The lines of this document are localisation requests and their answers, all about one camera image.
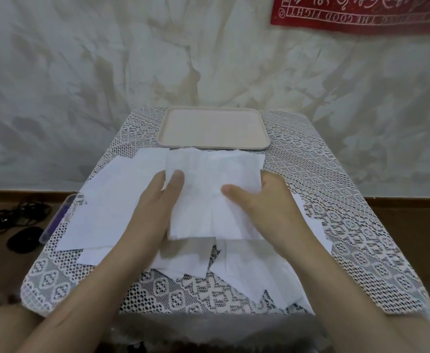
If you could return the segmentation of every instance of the beige tray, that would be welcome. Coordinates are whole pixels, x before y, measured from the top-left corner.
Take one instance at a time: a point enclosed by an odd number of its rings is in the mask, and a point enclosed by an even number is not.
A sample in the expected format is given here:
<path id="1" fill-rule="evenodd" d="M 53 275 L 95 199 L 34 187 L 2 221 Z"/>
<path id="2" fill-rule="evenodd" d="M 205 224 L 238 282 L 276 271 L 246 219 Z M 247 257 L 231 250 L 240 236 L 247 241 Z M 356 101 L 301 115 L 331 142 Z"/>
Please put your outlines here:
<path id="1" fill-rule="evenodd" d="M 158 144 L 171 148 L 261 150 L 270 145 L 270 138 L 257 110 L 176 106 L 166 110 Z"/>

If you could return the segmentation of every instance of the red tapestry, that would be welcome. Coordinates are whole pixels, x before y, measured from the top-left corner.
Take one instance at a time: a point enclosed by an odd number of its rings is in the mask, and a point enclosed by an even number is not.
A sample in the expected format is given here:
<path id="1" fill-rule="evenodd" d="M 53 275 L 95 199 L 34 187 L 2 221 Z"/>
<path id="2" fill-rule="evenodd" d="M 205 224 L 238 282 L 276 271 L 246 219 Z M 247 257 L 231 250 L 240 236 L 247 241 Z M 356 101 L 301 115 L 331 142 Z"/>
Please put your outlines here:
<path id="1" fill-rule="evenodd" d="M 430 33 L 430 0 L 274 0 L 270 23 L 369 35 Z"/>

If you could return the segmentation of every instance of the white lace tablecloth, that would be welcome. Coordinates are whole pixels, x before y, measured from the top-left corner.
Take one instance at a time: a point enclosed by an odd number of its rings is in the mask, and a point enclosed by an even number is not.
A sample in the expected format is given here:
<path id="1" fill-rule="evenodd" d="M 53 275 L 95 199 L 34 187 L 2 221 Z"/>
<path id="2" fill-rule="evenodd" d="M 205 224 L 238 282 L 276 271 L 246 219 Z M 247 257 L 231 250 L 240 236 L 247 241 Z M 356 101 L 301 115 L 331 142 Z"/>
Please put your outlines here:
<path id="1" fill-rule="evenodd" d="M 157 146 L 165 110 L 134 110 L 90 178 L 116 155 L 132 157 L 138 148 Z M 300 114 L 261 113 L 271 138 L 261 151 L 266 154 L 264 168 L 281 174 L 305 200 L 307 214 L 323 221 L 334 258 L 386 313 L 422 312 L 430 319 L 422 282 L 310 121 Z M 24 279 L 22 303 L 39 315 L 47 316 L 93 269 L 76 264 L 81 250 L 54 250 L 80 201 L 82 196 Z M 205 279 L 186 275 L 177 281 L 155 270 L 143 273 L 120 313 L 107 339 L 122 343 L 183 339 L 256 345 L 321 332 L 314 316 L 301 307 L 277 309 L 267 293 L 254 303 L 210 272 Z"/>

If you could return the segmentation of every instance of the forearm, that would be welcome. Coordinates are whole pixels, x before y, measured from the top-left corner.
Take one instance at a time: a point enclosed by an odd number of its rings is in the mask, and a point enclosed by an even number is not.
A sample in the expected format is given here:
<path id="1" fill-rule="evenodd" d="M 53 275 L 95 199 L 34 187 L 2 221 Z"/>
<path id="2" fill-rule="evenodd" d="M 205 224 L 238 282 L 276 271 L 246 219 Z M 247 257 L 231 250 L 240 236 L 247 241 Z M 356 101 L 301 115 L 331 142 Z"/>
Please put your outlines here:
<path id="1" fill-rule="evenodd" d="M 93 352 L 145 262 L 117 244 L 24 342 L 19 352 Z"/>
<path id="2" fill-rule="evenodd" d="M 285 256 L 300 278 L 318 319 L 338 352 L 413 352 L 383 311 L 314 239 L 287 245 Z"/>

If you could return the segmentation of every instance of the right hand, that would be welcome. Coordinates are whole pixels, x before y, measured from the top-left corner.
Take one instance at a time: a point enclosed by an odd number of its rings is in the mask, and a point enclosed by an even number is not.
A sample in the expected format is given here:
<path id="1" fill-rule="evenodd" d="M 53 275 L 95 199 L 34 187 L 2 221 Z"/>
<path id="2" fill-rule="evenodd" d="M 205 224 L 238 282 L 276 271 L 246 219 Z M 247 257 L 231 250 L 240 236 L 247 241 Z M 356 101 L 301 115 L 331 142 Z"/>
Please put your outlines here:
<path id="1" fill-rule="evenodd" d="M 225 184 L 221 192 L 247 213 L 259 233 L 281 256 L 295 239 L 315 239 L 295 203 L 283 177 L 260 171 L 262 190 L 259 193 Z"/>

